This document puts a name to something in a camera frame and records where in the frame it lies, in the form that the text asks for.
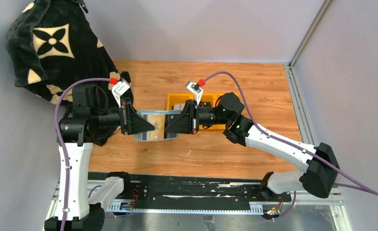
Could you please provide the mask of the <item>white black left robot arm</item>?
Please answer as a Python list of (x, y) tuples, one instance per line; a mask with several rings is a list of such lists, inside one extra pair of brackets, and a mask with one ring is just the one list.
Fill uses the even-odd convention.
[(56, 124), (60, 186), (56, 210), (45, 221), (45, 230), (100, 231), (105, 212), (116, 197), (138, 199), (127, 172), (109, 173), (96, 191), (87, 191), (89, 160), (99, 130), (120, 128), (126, 135), (154, 130), (137, 114), (129, 90), (125, 81), (115, 84), (109, 93), (96, 84), (72, 88), (73, 104)]

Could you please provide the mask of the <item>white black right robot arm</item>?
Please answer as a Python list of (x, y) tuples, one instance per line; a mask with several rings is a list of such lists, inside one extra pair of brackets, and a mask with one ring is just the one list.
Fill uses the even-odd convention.
[(167, 133), (196, 134), (199, 127), (224, 125), (224, 136), (234, 144), (263, 150), (297, 168), (283, 173), (268, 172), (258, 193), (267, 200), (288, 191), (305, 190), (318, 198), (328, 198), (339, 165), (332, 148), (298, 142), (263, 128), (242, 115), (245, 106), (234, 93), (222, 95), (215, 107), (199, 107), (187, 100), (181, 113), (165, 127)]

